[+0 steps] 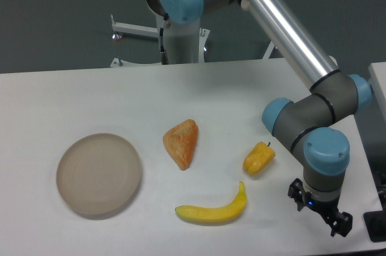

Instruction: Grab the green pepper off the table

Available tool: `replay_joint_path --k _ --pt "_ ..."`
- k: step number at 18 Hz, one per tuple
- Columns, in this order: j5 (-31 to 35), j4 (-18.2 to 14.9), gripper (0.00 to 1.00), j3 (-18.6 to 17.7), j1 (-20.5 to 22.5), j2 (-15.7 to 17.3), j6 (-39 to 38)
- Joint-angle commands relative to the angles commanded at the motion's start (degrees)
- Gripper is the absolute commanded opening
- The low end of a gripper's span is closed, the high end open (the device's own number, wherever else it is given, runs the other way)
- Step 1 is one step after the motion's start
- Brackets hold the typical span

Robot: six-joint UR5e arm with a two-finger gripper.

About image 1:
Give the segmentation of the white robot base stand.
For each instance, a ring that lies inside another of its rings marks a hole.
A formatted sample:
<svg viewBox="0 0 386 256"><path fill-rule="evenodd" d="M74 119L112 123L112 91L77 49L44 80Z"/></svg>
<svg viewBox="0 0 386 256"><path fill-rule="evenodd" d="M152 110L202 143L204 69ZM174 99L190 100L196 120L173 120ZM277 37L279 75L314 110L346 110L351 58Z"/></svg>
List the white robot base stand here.
<svg viewBox="0 0 386 256"><path fill-rule="evenodd" d="M175 65L183 63L205 63L208 58L208 38L210 30L200 25L200 20L188 24L178 24L165 15L156 15L156 26L117 22L110 16L112 40L117 42L124 36L153 39L158 43L158 58L149 62L124 60L118 55L114 57L112 68L134 66Z"/></svg>

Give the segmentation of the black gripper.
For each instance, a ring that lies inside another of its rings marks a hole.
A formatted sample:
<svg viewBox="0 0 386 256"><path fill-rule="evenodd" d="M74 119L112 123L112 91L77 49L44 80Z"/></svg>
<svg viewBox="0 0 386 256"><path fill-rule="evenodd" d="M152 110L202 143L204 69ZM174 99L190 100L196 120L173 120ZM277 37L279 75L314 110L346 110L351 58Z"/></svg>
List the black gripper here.
<svg viewBox="0 0 386 256"><path fill-rule="evenodd" d="M305 207L305 203L314 211L326 210L322 211L320 215L324 222L330 226L331 237L337 234L346 237L352 230L353 216L347 212L341 213L336 208L340 199L340 188L332 191L319 191L308 184L303 184L299 178L296 178L289 185L288 197L294 200L298 211Z"/></svg>

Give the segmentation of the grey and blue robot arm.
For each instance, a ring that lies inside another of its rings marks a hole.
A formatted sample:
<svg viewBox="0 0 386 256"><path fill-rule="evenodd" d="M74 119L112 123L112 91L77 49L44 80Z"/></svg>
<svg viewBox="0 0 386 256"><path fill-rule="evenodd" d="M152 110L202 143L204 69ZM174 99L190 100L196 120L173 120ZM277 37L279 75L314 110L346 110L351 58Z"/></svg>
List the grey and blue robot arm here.
<svg viewBox="0 0 386 256"><path fill-rule="evenodd" d="M267 130L303 167L303 179L292 182L288 195L299 210L306 207L321 215L332 235L348 235L353 219L338 210L338 201L350 145L332 125L370 103L367 81L343 74L282 0L147 1L162 18L157 38L164 65L199 61L198 32L189 28L204 14L237 2L256 19L310 91L298 102L275 99L262 114Z"/></svg>

